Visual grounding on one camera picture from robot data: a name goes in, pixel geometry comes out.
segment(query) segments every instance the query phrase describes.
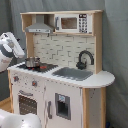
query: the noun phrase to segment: oven knob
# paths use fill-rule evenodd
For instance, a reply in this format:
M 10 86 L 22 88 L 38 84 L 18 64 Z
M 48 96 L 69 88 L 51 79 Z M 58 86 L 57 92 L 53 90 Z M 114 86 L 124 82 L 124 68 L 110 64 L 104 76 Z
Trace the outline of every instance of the oven knob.
M 16 81 L 18 81 L 18 80 L 19 80 L 18 76 L 15 76 L 15 77 L 14 77 L 14 82 L 16 82 Z
M 32 86 L 37 87 L 37 82 L 36 81 L 32 81 Z

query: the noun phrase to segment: oven door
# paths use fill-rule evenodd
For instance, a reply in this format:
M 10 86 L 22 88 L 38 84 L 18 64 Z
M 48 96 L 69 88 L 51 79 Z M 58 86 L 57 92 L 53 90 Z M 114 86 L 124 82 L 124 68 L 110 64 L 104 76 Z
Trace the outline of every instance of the oven door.
M 25 115 L 33 113 L 38 115 L 41 120 L 42 128 L 44 125 L 44 103 L 43 93 L 25 87 L 13 85 L 13 108 L 15 114 Z
M 55 14 L 55 32 L 79 33 L 79 14 Z
M 46 128 L 82 128 L 81 93 L 79 88 L 47 81 Z

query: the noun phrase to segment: burner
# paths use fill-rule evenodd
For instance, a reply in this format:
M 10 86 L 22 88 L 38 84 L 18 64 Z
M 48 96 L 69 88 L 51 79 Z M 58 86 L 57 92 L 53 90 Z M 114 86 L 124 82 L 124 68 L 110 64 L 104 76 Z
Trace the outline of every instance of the burner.
M 26 69 L 26 70 L 32 70 L 35 72 L 46 72 L 49 71 L 55 67 L 58 67 L 58 65 L 53 65 L 53 64 L 47 64 L 47 63 L 41 63 L 40 67 L 27 67 L 25 64 L 17 66 L 18 68 Z

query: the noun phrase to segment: gray backdrop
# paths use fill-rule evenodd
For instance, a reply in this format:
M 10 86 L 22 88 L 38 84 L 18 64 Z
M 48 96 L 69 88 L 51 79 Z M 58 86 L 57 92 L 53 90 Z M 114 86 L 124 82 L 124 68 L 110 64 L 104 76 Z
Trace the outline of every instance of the gray backdrop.
M 25 35 L 21 29 L 21 12 L 104 10 L 103 70 L 116 77 L 115 83 L 107 87 L 107 121 L 114 128 L 128 128 L 127 5 L 127 0 L 11 0 L 14 34 L 21 39 L 22 48 L 25 48 Z
M 11 8 L 9 0 L 0 1 L 0 35 L 12 31 Z M 8 73 L 0 74 L 0 101 L 9 97 Z

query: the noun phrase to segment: oven window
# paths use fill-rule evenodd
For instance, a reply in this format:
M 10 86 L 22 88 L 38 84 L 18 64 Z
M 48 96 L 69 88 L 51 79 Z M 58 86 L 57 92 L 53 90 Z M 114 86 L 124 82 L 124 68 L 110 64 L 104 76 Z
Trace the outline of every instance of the oven window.
M 77 29 L 77 18 L 61 18 L 62 29 Z
M 37 102 L 30 98 L 19 95 L 19 109 L 21 115 L 28 113 L 37 115 Z

